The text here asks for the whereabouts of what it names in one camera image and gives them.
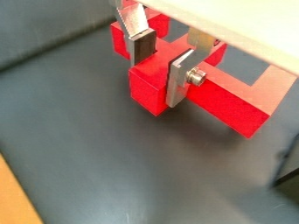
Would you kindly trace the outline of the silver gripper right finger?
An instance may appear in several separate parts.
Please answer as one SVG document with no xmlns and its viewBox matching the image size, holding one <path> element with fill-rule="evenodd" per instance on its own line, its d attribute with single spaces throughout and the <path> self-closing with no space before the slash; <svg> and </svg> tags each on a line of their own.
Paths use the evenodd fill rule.
<svg viewBox="0 0 299 224">
<path fill-rule="evenodd" d="M 166 104 L 171 108 L 185 99 L 190 85 L 199 86 L 205 82 L 206 73 L 198 65 L 210 56 L 215 40 L 206 32 L 190 28 L 187 42 L 195 49 L 189 49 L 170 64 Z"/>
</svg>

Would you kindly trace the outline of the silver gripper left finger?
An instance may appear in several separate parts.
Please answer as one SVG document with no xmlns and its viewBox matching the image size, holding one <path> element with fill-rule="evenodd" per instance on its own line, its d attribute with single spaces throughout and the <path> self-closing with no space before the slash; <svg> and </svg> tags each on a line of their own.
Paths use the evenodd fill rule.
<svg viewBox="0 0 299 224">
<path fill-rule="evenodd" d="M 150 27 L 146 8 L 134 0 L 115 0 L 117 20 L 126 35 L 131 66 L 155 54 L 157 31 Z"/>
</svg>

